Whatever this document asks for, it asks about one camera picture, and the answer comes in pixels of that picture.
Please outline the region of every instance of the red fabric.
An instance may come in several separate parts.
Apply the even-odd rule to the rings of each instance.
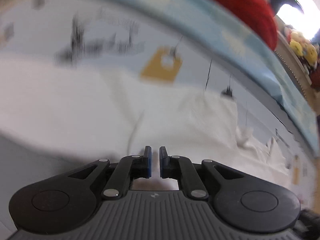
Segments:
[[[274,13],[265,0],[216,0],[229,9],[239,19],[254,30],[269,46],[275,50],[277,27]]]
[[[317,69],[310,74],[310,79],[312,82],[311,87],[314,89],[319,89],[320,88],[320,66],[318,66]]]

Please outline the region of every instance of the yellow plush toy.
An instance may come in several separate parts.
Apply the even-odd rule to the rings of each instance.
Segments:
[[[289,46],[298,57],[303,56],[302,46],[299,42],[292,39],[289,43]]]
[[[301,32],[292,32],[291,40],[297,41],[299,43],[305,42],[305,38]]]
[[[312,44],[307,44],[305,49],[305,59],[308,61],[310,66],[313,66],[317,60],[317,51],[316,48]]]

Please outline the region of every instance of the white cloth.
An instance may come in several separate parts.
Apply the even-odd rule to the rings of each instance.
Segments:
[[[31,58],[2,61],[0,129],[33,147],[93,161],[119,160],[145,145],[154,151],[166,146],[169,155],[194,163],[213,159],[276,184],[289,183],[279,147],[267,148],[239,130],[236,104],[229,98],[141,82],[119,67],[98,72]]]

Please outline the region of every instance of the light blue fabric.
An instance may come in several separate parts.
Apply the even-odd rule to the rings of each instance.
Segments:
[[[188,33],[246,72],[280,103],[314,155],[319,144],[316,116],[274,53],[237,18],[213,0],[117,0]]]

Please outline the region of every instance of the black circular cap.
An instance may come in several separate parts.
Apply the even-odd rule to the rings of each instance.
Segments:
[[[246,175],[223,181],[213,208],[222,220],[241,231],[271,234],[294,225],[300,202],[286,188]]]
[[[32,199],[33,206],[41,211],[57,211],[68,205],[69,196],[59,190],[46,190]]]
[[[278,205],[278,199],[269,192],[251,191],[242,196],[241,203],[249,210],[268,212]]]

